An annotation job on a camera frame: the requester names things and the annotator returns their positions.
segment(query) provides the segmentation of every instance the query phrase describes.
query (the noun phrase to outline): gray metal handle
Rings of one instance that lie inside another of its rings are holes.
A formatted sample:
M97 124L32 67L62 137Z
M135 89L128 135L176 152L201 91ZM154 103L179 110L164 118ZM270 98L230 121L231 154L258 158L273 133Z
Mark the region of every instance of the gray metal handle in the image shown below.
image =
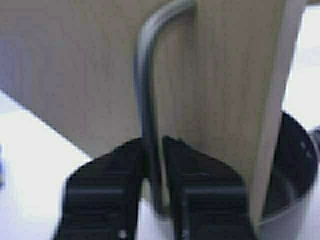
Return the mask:
M154 104L153 55L157 37L173 19L196 7L194 0L174 0L156 11L142 26L134 56L134 84L144 147L149 159L150 183L154 207L162 213L161 166L158 148L158 129Z

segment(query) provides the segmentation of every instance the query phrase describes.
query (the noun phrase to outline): wood grain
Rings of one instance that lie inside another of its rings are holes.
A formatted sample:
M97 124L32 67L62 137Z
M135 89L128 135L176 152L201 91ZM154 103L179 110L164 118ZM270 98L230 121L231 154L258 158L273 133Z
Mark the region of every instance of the wood grain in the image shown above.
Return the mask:
M0 88L91 156L109 152L139 136L136 36L167 2L1 0ZM304 4L198 0L195 20L171 24L156 49L160 135L239 171L253 190L255 223Z

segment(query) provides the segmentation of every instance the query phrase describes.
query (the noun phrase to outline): light wood panel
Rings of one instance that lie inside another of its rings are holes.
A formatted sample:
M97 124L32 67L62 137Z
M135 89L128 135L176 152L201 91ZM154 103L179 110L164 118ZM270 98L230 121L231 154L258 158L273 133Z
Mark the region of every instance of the light wood panel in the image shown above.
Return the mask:
M91 156L110 151L139 136L136 36L167 2L1 0L0 88ZM238 170L253 190L255 223L304 4L198 0L195 20L171 24L156 49L161 135Z

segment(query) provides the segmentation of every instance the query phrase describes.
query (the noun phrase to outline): white table surface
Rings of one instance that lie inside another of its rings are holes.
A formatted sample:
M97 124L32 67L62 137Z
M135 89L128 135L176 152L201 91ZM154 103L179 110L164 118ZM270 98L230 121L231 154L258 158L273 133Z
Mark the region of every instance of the white table surface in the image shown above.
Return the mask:
M283 108L307 130L320 125L320 8L303 19ZM64 181L91 161L84 152L0 92L0 144L5 186L0 190L0 240L51 240L61 217ZM320 239L320 184L313 190L300 240ZM138 240L171 240L170 220L154 218L142 200Z

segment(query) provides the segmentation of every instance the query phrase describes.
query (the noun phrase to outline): dark metal pot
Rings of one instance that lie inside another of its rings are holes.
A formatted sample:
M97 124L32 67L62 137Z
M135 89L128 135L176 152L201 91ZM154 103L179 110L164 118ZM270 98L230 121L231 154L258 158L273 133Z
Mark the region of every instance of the dark metal pot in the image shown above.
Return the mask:
M297 239L317 178L318 156L314 140L284 113L259 239Z

